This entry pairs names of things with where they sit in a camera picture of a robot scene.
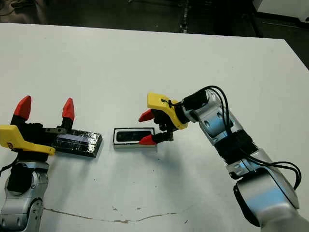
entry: white table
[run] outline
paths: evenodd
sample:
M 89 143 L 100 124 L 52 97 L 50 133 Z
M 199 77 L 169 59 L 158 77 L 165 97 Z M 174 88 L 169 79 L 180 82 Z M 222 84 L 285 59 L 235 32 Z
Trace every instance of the white table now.
M 284 40 L 18 24 L 0 24 L 0 32 L 0 122 L 9 124 L 29 94 L 29 122 L 54 127 L 73 97 L 73 128 L 104 140 L 96 159 L 49 158 L 45 207 L 63 213 L 45 210 L 42 232 L 259 231 L 243 217 L 235 181 L 198 124 L 157 150 L 113 149 L 114 128 L 156 126 L 138 122 L 148 91 L 181 100 L 206 85 L 223 88 L 274 161 L 301 168 L 300 213 L 309 218 L 309 72 Z M 0 166 L 15 158 L 0 153 Z M 2 189 L 0 205 L 4 198 Z

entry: black wire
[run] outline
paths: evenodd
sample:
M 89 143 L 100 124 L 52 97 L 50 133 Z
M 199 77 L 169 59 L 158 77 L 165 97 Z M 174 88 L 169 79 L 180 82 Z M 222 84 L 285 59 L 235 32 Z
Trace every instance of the black wire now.
M 4 167 L 1 168 L 0 170 L 0 177 L 1 177 L 1 173 L 9 168 L 12 168 L 12 166 L 17 162 L 17 157 L 14 159 L 14 161 L 12 163 L 10 163 L 9 165 L 6 165 Z
M 301 172 L 300 172 L 300 169 L 293 163 L 291 162 L 287 162 L 287 161 L 279 161 L 279 162 L 274 162 L 274 163 L 269 163 L 269 162 L 265 162 L 265 161 L 262 161 L 262 160 L 259 160 L 255 157 L 252 157 L 250 155 L 248 155 L 244 150 L 242 150 L 240 148 L 240 150 L 243 152 L 244 156 L 249 159 L 250 161 L 252 161 L 253 163 L 256 163 L 260 166 L 271 166 L 271 167 L 276 167 L 276 168 L 284 168 L 284 169 L 289 169 L 289 170 L 292 170 L 293 172 L 295 172 L 295 175 L 296 175 L 296 180 L 295 180 L 295 184 L 294 184 L 294 190 L 297 189 L 297 187 L 299 186 L 300 182 L 301 182 Z M 284 166 L 284 165 L 278 165 L 279 163 L 286 163 L 286 164 L 290 164 L 292 166 L 294 166 L 295 168 L 292 168 L 292 167 L 289 167 L 289 166 Z
M 223 105 L 223 100 L 222 100 L 220 94 L 219 94 L 216 90 L 214 90 L 213 88 L 210 88 L 210 89 L 211 89 L 213 92 L 215 92 L 215 93 L 217 94 L 218 98 L 219 98 L 220 101 L 221 101 L 223 124 L 224 124 L 225 130 L 226 130 L 226 129 L 227 129 L 227 124 L 226 124 L 226 119 L 225 119 L 225 116 L 224 116 L 224 105 Z
M 232 134 L 232 131 L 231 131 L 231 127 L 230 127 L 230 116 L 229 116 L 229 109 L 228 109 L 228 102 L 227 102 L 227 97 L 225 95 L 225 93 L 223 92 L 223 90 L 218 87 L 218 86 L 206 86 L 202 89 L 200 89 L 199 91 L 205 91 L 207 89 L 213 89 L 213 88 L 216 88 L 217 90 L 219 90 L 224 98 L 224 101 L 225 101 L 225 108 L 226 108 L 226 132 L 228 135 L 231 135 Z
M 220 91 L 220 93 L 222 94 L 223 98 L 224 98 L 224 101 L 225 101 L 225 108 L 226 108 L 226 119 L 224 117 L 224 105 L 223 105 L 223 100 L 220 96 L 220 94 L 214 90 L 217 89 Z M 227 101 L 227 97 L 225 95 L 225 93 L 223 92 L 223 90 L 217 86 L 206 86 L 202 89 L 200 89 L 199 91 L 205 91 L 207 89 L 210 89 L 211 91 L 215 92 L 218 96 L 218 98 L 220 99 L 221 101 L 221 106 L 222 106 L 222 113 L 223 113 L 223 123 L 225 125 L 225 130 L 227 131 L 228 135 L 232 134 L 232 131 L 231 131 L 231 128 L 230 128 L 230 119 L 229 119 L 229 109 L 228 109 L 228 101 Z M 262 160 L 259 160 L 257 158 L 254 158 L 252 156 L 250 156 L 249 154 L 247 154 L 244 150 L 242 150 L 240 148 L 240 150 L 243 152 L 244 156 L 249 159 L 250 161 L 252 161 L 253 163 L 256 163 L 260 166 L 271 166 L 271 167 L 276 167 L 276 168 L 284 168 L 284 169 L 288 169 L 288 170 L 292 170 L 293 172 L 295 172 L 295 175 L 296 175 L 296 180 L 295 180 L 295 184 L 294 184 L 294 190 L 297 189 L 297 187 L 299 186 L 300 182 L 301 182 L 301 179 L 302 179 L 302 175 L 301 175 L 301 171 L 300 169 L 293 163 L 291 162 L 287 162 L 287 161 L 279 161 L 279 162 L 273 162 L 273 163 L 269 163 L 269 162 L 265 162 L 265 161 L 262 161 Z M 289 164 L 289 165 L 292 165 L 294 166 L 295 168 L 292 168 L 292 167 L 289 167 L 289 166 L 285 166 L 285 165 L 279 165 L 279 164 Z

